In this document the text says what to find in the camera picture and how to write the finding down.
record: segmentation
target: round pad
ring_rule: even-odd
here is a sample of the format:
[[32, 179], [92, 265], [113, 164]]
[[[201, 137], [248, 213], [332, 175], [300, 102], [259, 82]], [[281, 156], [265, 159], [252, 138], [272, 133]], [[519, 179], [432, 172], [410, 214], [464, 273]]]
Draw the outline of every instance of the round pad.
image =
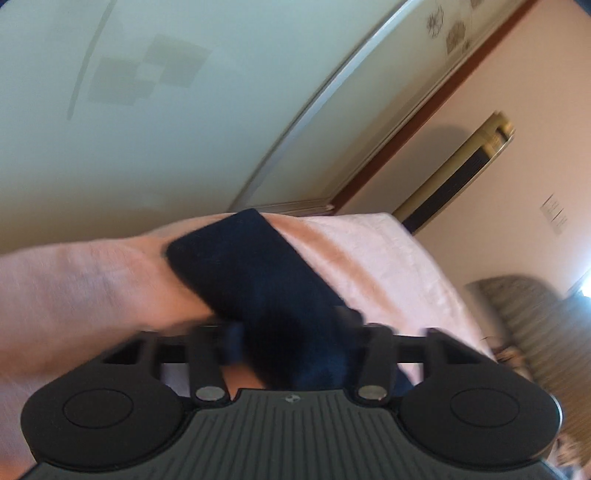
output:
[[134, 403], [117, 390], [98, 388], [74, 395], [64, 405], [64, 415], [74, 425], [86, 429], [105, 429], [124, 421]]
[[159, 380], [134, 366], [94, 364], [33, 394], [21, 428], [36, 460], [92, 471], [140, 461], [182, 418], [180, 399]]
[[554, 440], [556, 400], [500, 365], [450, 365], [403, 399], [400, 419], [425, 450], [461, 465], [522, 464]]

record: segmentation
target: wall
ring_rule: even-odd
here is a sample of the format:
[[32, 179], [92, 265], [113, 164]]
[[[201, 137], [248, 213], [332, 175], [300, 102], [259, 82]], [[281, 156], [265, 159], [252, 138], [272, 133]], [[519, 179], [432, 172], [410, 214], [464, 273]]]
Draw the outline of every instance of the wall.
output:
[[[503, 110], [514, 142], [417, 238], [473, 308], [465, 285], [493, 275], [534, 275], [566, 292], [591, 268], [589, 46], [591, 17], [574, 1], [540, 0], [340, 213], [392, 212]], [[551, 194], [569, 219], [560, 236], [540, 212]]]

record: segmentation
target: metal rivet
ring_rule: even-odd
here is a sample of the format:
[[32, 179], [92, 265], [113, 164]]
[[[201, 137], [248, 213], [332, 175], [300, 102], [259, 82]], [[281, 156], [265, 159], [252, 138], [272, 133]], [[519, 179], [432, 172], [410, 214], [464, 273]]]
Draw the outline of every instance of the metal rivet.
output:
[[223, 388], [214, 387], [212, 385], [201, 387], [195, 392], [195, 396], [202, 401], [221, 400], [224, 395], [226, 395], [226, 392], [224, 392]]
[[288, 403], [296, 403], [296, 402], [299, 402], [300, 400], [301, 400], [301, 397], [299, 395], [296, 395], [295, 393], [289, 394], [285, 398], [285, 401]]
[[383, 400], [388, 395], [384, 387], [379, 385], [365, 385], [357, 390], [357, 394], [365, 400]]

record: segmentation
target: pink bedspread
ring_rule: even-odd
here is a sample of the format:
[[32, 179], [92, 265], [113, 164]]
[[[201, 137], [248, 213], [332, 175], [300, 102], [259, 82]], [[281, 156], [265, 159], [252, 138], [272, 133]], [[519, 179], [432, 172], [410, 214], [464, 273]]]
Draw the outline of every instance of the pink bedspread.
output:
[[[136, 330], [169, 329], [211, 314], [175, 278], [162, 252], [174, 238], [222, 217], [0, 257], [0, 480], [34, 462], [19, 427], [32, 392]], [[405, 335], [440, 327], [482, 348], [456, 292], [392, 216], [266, 218], [367, 322]], [[416, 369], [407, 371], [418, 380]], [[228, 375], [233, 388], [248, 384], [240, 371]]]

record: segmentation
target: wooden trim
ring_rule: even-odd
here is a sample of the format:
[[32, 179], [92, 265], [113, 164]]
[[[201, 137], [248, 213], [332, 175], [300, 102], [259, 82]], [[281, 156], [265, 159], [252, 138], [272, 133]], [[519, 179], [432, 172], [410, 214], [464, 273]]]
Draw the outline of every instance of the wooden trim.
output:
[[448, 98], [491, 54], [499, 43], [515, 28], [538, 0], [527, 0], [503, 23], [485, 42], [460, 66], [437, 90], [417, 113], [386, 143], [360, 172], [333, 198], [334, 212], [337, 213], [345, 203], [404, 146], [412, 136], [433, 116]]

